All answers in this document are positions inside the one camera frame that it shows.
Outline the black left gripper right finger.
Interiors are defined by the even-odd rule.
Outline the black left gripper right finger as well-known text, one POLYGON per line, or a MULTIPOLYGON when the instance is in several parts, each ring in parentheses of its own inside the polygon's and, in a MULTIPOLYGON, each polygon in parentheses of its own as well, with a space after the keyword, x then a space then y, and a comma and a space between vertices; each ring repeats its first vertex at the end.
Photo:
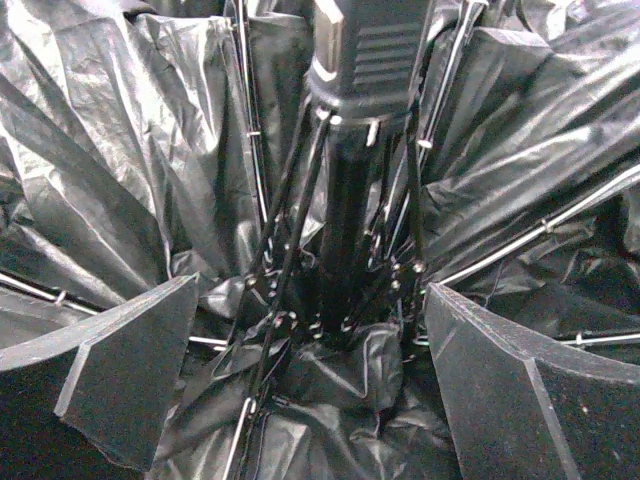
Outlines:
POLYGON ((636 479, 639 368, 432 284, 424 323, 465 479, 636 479))

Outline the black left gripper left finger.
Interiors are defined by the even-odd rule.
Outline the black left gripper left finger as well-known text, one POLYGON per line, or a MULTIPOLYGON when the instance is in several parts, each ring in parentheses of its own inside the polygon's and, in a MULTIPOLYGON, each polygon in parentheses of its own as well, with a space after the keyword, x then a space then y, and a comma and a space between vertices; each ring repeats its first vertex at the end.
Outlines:
POLYGON ((197 307, 173 278, 87 318, 1 295, 1 470, 150 470, 197 307))

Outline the lilac umbrella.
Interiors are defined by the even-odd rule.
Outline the lilac umbrella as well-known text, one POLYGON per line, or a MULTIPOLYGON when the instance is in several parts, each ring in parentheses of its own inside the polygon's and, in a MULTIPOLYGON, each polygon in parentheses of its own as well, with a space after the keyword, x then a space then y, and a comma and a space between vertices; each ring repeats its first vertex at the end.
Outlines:
POLYGON ((639 368, 635 1, 5 1, 1 295, 197 307, 152 466, 465 479, 441 284, 639 368))

